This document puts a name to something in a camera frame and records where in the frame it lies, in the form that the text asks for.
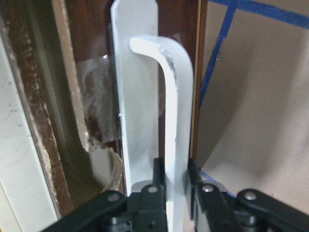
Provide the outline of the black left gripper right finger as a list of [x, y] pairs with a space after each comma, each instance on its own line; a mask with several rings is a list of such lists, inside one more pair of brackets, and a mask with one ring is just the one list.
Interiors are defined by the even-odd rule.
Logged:
[[189, 159], [186, 190], [189, 217], [197, 232], [307, 232], [307, 214], [256, 189], [231, 196], [218, 182], [203, 180]]

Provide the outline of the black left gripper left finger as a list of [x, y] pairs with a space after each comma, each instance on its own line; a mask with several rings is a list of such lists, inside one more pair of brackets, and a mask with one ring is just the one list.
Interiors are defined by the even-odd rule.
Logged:
[[46, 232], [165, 232], [167, 231], [164, 162], [154, 159], [153, 179], [129, 197], [109, 190], [101, 193]]

